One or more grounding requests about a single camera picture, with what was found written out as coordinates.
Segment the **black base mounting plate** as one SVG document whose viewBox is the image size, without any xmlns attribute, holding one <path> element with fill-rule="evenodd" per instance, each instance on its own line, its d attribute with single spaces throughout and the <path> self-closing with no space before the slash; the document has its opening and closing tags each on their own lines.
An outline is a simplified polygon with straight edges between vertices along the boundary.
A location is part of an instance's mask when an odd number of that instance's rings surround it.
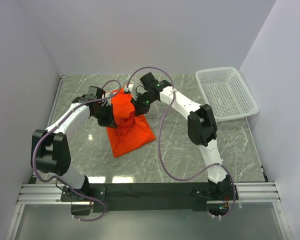
<svg viewBox="0 0 300 240">
<path fill-rule="evenodd" d="M 225 202 L 239 196 L 228 186 L 218 192 L 208 182 L 92 183 L 92 196 L 109 211 L 207 211 L 209 201 Z"/>
</svg>

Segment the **white plastic mesh basket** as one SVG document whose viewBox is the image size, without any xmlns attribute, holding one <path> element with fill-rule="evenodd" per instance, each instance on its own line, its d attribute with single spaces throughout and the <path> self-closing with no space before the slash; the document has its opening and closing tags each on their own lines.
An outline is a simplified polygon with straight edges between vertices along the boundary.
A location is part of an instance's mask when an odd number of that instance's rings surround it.
<svg viewBox="0 0 300 240">
<path fill-rule="evenodd" d="M 216 67 L 199 70 L 196 80 L 204 99 L 211 106 L 217 122 L 249 117 L 259 112 L 259 107 L 234 67 Z"/>
</svg>

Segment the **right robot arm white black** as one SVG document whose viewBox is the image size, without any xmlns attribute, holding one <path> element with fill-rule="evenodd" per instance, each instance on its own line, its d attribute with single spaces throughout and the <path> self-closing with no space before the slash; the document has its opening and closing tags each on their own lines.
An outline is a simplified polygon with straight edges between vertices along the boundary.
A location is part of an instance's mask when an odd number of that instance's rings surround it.
<svg viewBox="0 0 300 240">
<path fill-rule="evenodd" d="M 207 172 L 209 193 L 213 199 L 223 199 L 234 184 L 218 150 L 218 127 L 210 105 L 192 101 L 176 90 L 172 79 L 158 81 L 151 72 L 142 76 L 140 82 L 143 93 L 138 93 L 138 87 L 131 82 L 123 89 L 131 94 L 136 116 L 147 114 L 155 101 L 165 103 L 181 114 L 187 121 L 188 138 L 198 146 L 206 165 L 200 172 Z"/>
</svg>

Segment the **aluminium rail frame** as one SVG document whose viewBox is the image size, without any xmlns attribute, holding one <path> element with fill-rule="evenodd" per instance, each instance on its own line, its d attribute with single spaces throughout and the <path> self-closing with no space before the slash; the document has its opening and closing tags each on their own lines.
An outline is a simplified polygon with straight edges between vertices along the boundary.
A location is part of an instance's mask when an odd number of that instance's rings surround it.
<svg viewBox="0 0 300 240">
<path fill-rule="evenodd" d="M 140 79 L 144 93 L 128 83 L 119 93 L 130 97 L 134 117 L 143 117 L 150 105 L 160 101 L 175 109 L 187 121 L 187 135 L 198 146 L 205 162 L 207 182 L 193 182 L 191 177 L 174 178 L 171 183 L 90 183 L 87 176 L 71 165 L 69 135 L 88 118 L 96 118 L 102 127 L 119 129 L 115 119 L 114 98 L 103 88 L 91 86 L 87 94 L 77 97 L 65 115 L 47 129 L 37 129 L 31 139 L 31 167 L 38 179 L 41 173 L 63 183 L 60 201 L 87 203 L 96 213 L 107 211 L 176 210 L 202 211 L 208 204 L 222 203 L 227 215 L 236 202 L 277 202 L 274 184 L 237 184 L 224 166 L 217 148 L 217 123 L 208 104 L 198 104 L 174 87 L 172 79 L 159 81 L 152 73 Z"/>
</svg>

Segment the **orange t shirt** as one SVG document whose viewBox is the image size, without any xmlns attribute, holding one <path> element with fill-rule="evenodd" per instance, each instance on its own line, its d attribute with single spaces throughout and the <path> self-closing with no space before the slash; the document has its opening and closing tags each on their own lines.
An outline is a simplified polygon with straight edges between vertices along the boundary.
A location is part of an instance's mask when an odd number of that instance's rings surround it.
<svg viewBox="0 0 300 240">
<path fill-rule="evenodd" d="M 136 116 L 131 94 L 121 88 L 111 99 L 116 128 L 107 127 L 107 135 L 115 158 L 130 153 L 156 139 L 146 117 Z"/>
</svg>

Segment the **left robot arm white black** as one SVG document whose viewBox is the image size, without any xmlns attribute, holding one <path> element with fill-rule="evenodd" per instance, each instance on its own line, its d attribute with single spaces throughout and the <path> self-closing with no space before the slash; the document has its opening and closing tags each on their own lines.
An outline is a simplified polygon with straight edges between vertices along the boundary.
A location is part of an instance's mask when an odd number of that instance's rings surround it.
<svg viewBox="0 0 300 240">
<path fill-rule="evenodd" d="M 92 200 L 88 177 L 78 172 L 71 164 L 69 138 L 91 117 L 96 118 L 102 127 L 115 127 L 111 99 L 118 93 L 118 90 L 106 92 L 100 87 L 90 86 L 87 94 L 76 97 L 55 123 L 44 130 L 34 131 L 31 142 L 31 167 L 40 181 L 46 181 L 40 173 L 51 174 L 51 180 L 63 183 L 79 198 Z"/>
</svg>

